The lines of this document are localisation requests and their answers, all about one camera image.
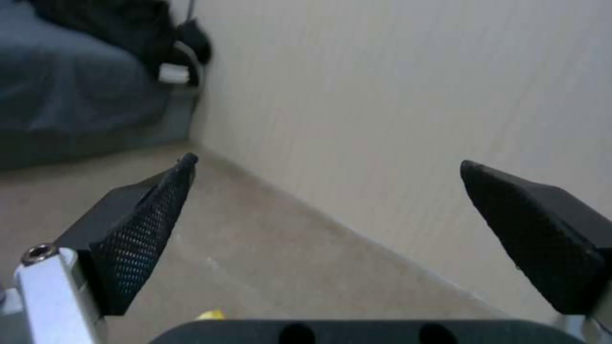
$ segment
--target black fabric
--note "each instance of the black fabric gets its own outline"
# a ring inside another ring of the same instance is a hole
[[[198,57],[198,61],[207,64],[212,57],[211,41],[200,29],[196,20],[189,20],[176,28],[178,40],[187,44]]]
[[[38,16],[86,32],[136,56],[155,78],[175,32],[161,0],[31,0]]]

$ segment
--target white wall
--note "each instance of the white wall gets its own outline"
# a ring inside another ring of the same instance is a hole
[[[612,217],[612,2],[200,0],[192,137],[512,315],[554,315],[459,177],[474,159]]]

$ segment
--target beige carpet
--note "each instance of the beige carpet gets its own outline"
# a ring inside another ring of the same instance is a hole
[[[229,318],[487,318],[499,313],[222,159],[181,144],[0,174],[0,279],[108,190],[200,156],[153,276],[111,343],[146,342],[222,309]]]

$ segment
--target gray blanket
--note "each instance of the gray blanket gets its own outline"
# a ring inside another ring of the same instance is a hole
[[[154,121],[170,90],[127,52],[0,0],[0,130],[80,135]]]

